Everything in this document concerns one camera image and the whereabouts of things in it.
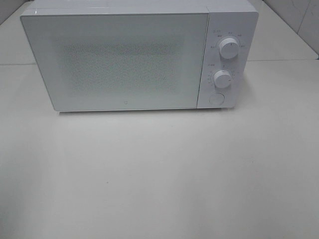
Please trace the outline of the upper white power knob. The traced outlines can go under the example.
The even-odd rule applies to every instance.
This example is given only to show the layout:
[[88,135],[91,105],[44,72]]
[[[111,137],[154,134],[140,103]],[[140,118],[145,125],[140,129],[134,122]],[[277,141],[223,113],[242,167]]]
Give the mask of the upper white power knob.
[[239,41],[234,37],[226,37],[220,41],[218,47],[222,58],[232,59],[238,55]]

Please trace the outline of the white microwave door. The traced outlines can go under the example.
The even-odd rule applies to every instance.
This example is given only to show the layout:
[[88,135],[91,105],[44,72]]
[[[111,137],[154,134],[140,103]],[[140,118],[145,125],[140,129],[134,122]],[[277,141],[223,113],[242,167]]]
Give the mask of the white microwave door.
[[47,15],[21,22],[58,112],[193,109],[208,15]]

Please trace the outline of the round white door button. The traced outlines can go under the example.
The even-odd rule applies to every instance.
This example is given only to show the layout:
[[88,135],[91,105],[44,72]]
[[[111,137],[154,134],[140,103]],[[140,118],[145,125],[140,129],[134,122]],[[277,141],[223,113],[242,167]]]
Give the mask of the round white door button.
[[209,102],[214,106],[220,106],[224,103],[225,96],[222,93],[214,93],[210,96]]

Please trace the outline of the white microwave oven body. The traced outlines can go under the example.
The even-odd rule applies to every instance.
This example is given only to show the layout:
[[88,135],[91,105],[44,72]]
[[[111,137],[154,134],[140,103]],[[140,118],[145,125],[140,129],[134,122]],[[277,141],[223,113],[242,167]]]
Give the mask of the white microwave oven body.
[[[246,0],[35,0],[20,19],[23,16],[43,15],[200,13],[207,14],[208,21],[197,105],[193,109],[231,108],[236,104],[240,92],[259,17],[258,11]],[[232,59],[224,59],[219,53],[218,45],[226,37],[234,37],[239,41],[238,55]],[[232,76],[232,82],[227,88],[215,87],[213,75],[219,70],[227,70]],[[225,96],[222,105],[210,104],[210,96],[214,93]]]

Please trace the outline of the white timer knob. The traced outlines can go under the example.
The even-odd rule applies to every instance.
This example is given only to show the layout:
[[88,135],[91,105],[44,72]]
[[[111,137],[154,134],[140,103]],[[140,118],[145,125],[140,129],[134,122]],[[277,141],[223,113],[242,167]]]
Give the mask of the white timer knob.
[[213,75],[213,81],[215,87],[224,89],[230,86],[232,82],[232,76],[227,70],[219,70]]

